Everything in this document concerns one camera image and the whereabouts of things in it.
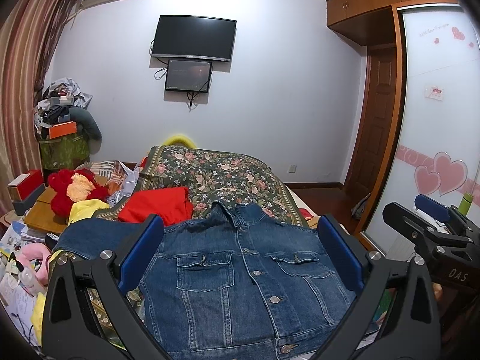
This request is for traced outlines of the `yellow cloth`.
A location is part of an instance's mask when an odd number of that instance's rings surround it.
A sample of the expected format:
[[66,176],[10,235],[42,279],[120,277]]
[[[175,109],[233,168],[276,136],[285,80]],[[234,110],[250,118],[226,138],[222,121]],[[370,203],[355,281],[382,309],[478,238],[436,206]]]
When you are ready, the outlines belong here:
[[105,210],[109,204],[99,199],[89,199],[75,202],[70,210],[67,225],[73,224],[82,219],[89,219],[95,211]]

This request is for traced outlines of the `green patterned storage box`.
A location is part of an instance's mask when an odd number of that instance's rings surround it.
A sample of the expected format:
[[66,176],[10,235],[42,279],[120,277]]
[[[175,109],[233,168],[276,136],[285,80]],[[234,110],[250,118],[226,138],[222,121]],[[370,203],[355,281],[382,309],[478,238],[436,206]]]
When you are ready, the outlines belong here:
[[75,169],[89,160],[89,144],[83,134],[70,134],[39,141],[41,165],[45,170]]

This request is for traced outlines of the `yellow plastic chair back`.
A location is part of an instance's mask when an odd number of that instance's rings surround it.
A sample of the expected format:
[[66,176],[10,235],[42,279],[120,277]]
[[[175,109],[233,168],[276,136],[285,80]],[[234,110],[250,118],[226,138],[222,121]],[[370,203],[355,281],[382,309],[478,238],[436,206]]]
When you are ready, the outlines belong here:
[[197,149],[197,145],[186,135],[174,134],[167,138],[163,143],[163,146],[184,146],[189,149]]

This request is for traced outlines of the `striped pink brown curtain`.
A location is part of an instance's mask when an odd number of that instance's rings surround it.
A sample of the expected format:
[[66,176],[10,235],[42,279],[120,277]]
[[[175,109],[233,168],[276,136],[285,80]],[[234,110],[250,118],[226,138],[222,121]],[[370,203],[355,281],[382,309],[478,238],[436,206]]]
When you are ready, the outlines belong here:
[[41,167],[33,108],[68,15],[79,0],[18,0],[1,25],[1,213],[7,184]]

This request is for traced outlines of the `small black wall monitor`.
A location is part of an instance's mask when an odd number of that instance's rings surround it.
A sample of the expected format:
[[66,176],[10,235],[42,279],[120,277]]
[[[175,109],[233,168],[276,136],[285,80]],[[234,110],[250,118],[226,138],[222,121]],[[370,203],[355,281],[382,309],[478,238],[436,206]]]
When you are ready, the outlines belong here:
[[212,63],[193,59],[170,59],[165,90],[207,93],[210,87]]

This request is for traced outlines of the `brown wooden wardrobe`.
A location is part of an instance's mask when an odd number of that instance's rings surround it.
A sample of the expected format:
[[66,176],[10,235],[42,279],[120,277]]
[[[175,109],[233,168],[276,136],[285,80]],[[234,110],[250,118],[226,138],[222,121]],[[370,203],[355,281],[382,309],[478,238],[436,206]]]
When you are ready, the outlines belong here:
[[328,29],[366,49],[363,101],[367,78],[368,49],[377,47],[394,47],[396,49],[394,109],[385,154],[373,191],[364,197],[366,199],[365,210],[352,230],[354,234],[365,231],[374,216],[374,211],[377,209],[385,189],[399,142],[405,103],[406,66],[404,63],[406,56],[403,26],[397,10],[416,4],[425,6],[431,2],[454,2],[454,0],[326,0]]

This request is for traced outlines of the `red plush toy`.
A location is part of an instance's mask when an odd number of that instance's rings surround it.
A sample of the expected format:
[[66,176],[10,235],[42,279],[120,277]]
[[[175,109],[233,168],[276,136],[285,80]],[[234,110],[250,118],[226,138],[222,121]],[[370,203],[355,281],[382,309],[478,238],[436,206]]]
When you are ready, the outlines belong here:
[[98,183],[95,174],[88,169],[61,169],[48,176],[48,184],[55,191],[50,201],[52,211],[63,219],[70,216],[74,203],[97,199],[106,202],[108,188]]

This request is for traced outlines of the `large black wall television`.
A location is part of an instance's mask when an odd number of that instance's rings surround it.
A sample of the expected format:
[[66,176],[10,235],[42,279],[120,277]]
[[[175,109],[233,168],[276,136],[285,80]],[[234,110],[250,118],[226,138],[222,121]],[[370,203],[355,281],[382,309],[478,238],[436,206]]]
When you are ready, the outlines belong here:
[[230,62],[236,27],[233,19],[162,15],[155,30],[151,56]]

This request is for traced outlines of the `clutter pile of clothes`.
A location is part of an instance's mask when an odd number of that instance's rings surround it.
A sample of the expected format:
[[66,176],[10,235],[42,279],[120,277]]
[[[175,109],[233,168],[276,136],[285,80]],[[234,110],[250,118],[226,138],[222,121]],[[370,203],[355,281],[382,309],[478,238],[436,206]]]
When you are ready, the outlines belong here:
[[47,139],[52,127],[72,121],[71,108],[87,110],[92,100],[93,96],[84,92],[70,77],[51,82],[33,108],[37,137]]

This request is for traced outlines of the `dark floral bed quilt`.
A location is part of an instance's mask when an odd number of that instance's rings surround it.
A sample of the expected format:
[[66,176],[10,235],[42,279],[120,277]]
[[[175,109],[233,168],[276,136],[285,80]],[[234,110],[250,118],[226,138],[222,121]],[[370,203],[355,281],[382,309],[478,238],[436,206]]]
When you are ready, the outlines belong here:
[[214,201],[228,208],[256,203],[274,219],[306,226],[294,198],[271,168],[246,154],[190,149],[181,145],[151,148],[133,191],[186,187],[193,217],[204,218]]

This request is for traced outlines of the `blue denim jacket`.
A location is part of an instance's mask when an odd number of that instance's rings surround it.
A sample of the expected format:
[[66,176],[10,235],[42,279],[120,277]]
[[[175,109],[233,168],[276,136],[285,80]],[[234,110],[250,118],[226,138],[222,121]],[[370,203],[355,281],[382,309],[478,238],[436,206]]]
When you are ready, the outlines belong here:
[[42,325],[55,359],[292,359],[318,350],[357,293],[317,233],[258,205],[166,227],[137,288],[117,250],[137,223],[83,219],[56,246]]

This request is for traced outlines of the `red folded garment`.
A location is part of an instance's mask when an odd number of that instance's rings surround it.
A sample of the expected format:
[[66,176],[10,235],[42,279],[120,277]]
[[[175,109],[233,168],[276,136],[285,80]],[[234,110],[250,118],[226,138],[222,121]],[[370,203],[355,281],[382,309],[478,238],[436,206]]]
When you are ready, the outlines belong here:
[[187,187],[143,190],[128,199],[117,219],[142,223],[149,215],[155,214],[168,227],[192,219],[193,209]]

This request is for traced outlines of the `orange shoe box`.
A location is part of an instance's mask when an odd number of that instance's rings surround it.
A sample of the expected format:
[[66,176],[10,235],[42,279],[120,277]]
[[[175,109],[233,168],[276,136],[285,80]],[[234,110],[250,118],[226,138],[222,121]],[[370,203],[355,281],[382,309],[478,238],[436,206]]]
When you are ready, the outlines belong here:
[[68,121],[61,124],[51,125],[48,128],[49,139],[55,139],[77,132],[77,123],[75,121]]

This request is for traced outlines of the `pink plush toy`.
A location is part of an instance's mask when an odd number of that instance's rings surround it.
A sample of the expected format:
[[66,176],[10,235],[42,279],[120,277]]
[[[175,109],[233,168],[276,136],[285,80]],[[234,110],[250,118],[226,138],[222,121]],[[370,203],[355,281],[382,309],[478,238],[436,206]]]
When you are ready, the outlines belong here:
[[16,259],[24,267],[31,267],[31,263],[38,260],[41,265],[38,270],[35,271],[36,278],[42,285],[47,285],[49,275],[48,262],[50,256],[51,252],[46,245],[41,242],[36,242],[24,245],[16,255]]

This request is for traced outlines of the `white sliding wardrobe door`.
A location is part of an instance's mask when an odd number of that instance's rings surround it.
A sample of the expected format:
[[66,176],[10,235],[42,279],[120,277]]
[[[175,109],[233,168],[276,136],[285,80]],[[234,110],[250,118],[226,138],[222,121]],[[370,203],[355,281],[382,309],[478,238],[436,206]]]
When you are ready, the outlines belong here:
[[414,245],[383,221],[397,202],[414,209],[425,194],[445,206],[473,201],[479,222],[479,32],[453,4],[401,7],[406,73],[403,115],[394,161],[366,237],[390,259],[405,261]]

